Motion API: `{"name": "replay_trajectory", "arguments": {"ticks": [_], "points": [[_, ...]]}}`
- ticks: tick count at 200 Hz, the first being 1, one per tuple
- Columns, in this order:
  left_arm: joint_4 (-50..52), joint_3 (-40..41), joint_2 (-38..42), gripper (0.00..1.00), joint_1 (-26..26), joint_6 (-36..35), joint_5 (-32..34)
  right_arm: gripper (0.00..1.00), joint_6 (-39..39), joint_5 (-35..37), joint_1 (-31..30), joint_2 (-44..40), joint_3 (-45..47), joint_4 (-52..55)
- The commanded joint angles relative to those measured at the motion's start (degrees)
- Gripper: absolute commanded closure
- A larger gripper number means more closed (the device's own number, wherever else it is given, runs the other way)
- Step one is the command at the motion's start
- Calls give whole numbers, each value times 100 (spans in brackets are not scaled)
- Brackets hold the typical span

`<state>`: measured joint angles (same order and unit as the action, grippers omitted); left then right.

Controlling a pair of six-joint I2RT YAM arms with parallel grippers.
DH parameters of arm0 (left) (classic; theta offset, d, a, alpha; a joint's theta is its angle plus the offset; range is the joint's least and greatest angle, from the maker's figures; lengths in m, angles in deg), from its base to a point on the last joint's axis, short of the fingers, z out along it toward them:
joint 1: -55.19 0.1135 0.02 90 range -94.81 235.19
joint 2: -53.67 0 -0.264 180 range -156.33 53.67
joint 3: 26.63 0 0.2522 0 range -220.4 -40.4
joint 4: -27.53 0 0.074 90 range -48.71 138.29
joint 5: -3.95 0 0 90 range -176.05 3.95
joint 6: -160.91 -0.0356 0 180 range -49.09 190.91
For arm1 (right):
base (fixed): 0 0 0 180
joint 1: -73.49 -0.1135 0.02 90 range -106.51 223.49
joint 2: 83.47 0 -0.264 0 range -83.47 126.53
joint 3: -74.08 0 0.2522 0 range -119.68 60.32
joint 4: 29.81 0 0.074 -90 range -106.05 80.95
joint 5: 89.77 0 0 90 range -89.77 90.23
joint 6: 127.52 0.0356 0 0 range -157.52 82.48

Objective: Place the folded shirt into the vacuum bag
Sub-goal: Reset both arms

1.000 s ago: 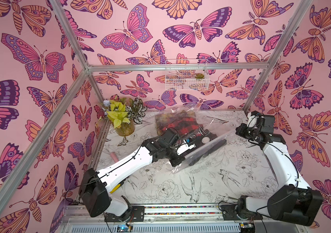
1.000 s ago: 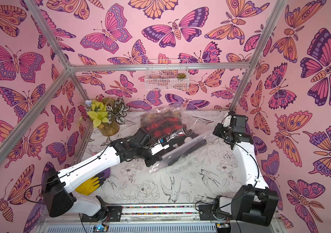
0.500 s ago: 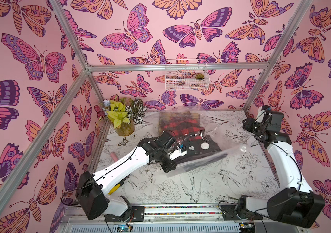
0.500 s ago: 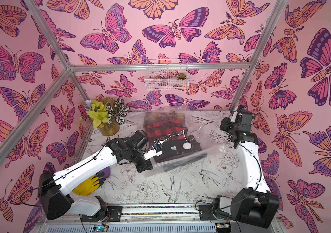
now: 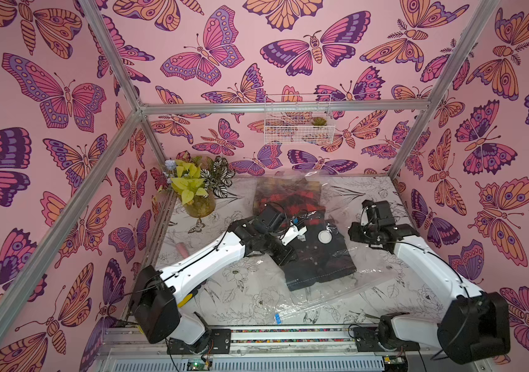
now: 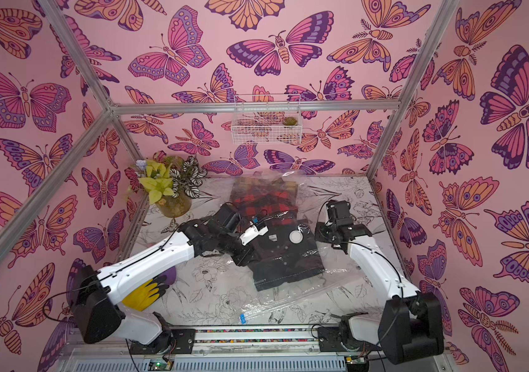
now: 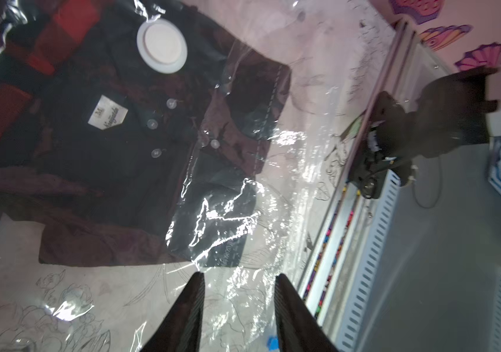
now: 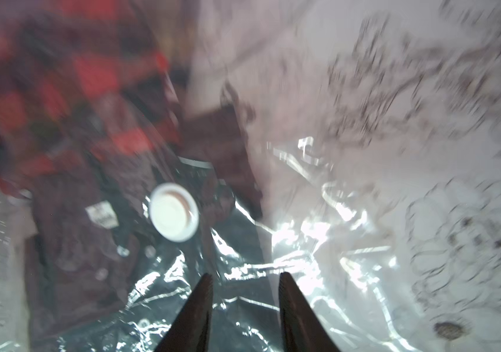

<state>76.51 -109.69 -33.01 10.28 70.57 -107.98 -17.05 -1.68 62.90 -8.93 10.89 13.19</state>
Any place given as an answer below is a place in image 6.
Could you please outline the clear plastic vacuum bag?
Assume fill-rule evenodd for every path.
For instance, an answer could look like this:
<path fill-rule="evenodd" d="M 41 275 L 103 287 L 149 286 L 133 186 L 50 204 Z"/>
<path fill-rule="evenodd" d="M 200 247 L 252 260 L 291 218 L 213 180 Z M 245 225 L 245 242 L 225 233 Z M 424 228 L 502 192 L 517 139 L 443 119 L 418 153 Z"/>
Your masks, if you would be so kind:
<path fill-rule="evenodd" d="M 348 202 L 355 223 L 378 221 L 366 178 L 215 178 L 206 192 L 268 227 L 234 257 L 215 260 L 207 324 L 330 323 L 351 313 L 378 315 L 370 280 L 321 238 L 333 201 Z"/>

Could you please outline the red black plaid shirt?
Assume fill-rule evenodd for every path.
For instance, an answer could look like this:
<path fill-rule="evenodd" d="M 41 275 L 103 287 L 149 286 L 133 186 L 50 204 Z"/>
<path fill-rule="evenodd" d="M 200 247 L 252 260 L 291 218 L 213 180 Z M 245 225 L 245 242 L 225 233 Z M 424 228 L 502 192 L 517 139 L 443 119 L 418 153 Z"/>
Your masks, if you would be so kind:
<path fill-rule="evenodd" d="M 295 218 L 298 213 L 297 196 L 286 192 L 273 192 L 267 195 L 248 195 L 241 198 L 230 197 L 230 202 L 237 207 L 241 215 L 252 219 L 279 216 L 283 219 Z"/>

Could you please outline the yellow plaid shirt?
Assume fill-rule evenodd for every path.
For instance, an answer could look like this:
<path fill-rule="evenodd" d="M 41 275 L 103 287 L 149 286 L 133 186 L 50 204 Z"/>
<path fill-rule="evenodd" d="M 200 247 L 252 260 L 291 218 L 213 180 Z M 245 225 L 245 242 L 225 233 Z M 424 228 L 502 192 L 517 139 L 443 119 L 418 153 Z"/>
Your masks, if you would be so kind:
<path fill-rule="evenodd" d="M 284 178 L 236 178 L 230 197 L 234 199 L 248 195 L 267 195 L 273 192 L 286 192 L 290 196 L 296 196 L 298 184 Z"/>

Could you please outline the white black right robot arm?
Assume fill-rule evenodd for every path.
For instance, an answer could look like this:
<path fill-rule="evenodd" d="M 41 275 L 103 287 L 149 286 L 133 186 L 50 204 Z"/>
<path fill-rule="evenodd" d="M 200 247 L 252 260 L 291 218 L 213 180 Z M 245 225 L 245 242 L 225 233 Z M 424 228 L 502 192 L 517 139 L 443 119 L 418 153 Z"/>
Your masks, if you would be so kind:
<path fill-rule="evenodd" d="M 327 220 L 316 224 L 315 238 L 354 261 L 384 305 L 379 321 L 365 314 L 342 316 L 339 337 L 343 346 L 356 347 L 363 358 L 372 350 L 381 351 L 393 364 L 441 355 L 443 318 L 437 297 L 421 292 L 382 254 L 370 230 L 354 222 L 349 202 L 330 200 L 323 209 Z"/>

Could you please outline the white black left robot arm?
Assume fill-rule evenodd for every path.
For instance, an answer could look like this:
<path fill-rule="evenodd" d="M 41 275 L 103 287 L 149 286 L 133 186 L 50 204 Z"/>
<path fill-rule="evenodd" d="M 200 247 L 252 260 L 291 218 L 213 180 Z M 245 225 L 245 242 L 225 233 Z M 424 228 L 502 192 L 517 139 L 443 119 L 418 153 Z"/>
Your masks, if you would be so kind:
<path fill-rule="evenodd" d="M 69 306 L 83 341 L 96 344 L 115 337 L 156 353 L 171 349 L 174 336 L 165 318 L 125 305 L 125 297 L 205 252 L 244 257 L 249 243 L 266 234 L 268 227 L 254 218 L 240 231 L 241 223 L 241 214 L 226 203 L 214 215 L 182 223 L 169 237 L 126 260 L 98 271 L 91 266 L 81 269 L 75 276 Z"/>

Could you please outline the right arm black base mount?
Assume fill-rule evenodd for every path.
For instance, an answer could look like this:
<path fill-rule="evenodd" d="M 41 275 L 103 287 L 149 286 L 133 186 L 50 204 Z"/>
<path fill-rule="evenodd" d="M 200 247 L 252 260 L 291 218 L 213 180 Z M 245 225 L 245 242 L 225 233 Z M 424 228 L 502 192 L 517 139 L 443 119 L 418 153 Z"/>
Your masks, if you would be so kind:
<path fill-rule="evenodd" d="M 335 316 L 339 319 L 336 325 L 315 324 L 310 333 L 319 343 L 321 352 L 375 352 L 381 351 L 379 346 L 368 341 L 354 338 L 350 330 L 349 321 L 355 316 L 367 316 L 368 313 L 351 313 L 345 316 Z"/>

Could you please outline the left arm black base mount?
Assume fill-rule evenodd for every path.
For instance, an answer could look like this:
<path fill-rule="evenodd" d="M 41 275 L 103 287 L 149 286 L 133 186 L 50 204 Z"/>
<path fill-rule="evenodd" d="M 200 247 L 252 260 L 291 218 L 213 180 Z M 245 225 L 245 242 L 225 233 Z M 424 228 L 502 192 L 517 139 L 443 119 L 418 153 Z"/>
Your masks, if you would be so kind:
<path fill-rule="evenodd" d="M 160 322 L 162 332 L 151 343 L 144 345 L 135 340 L 129 340 L 132 355 L 157 355 L 157 354 L 191 354 L 196 341 L 196 329 L 175 328 L 168 323 L 159 313 L 153 312 Z"/>

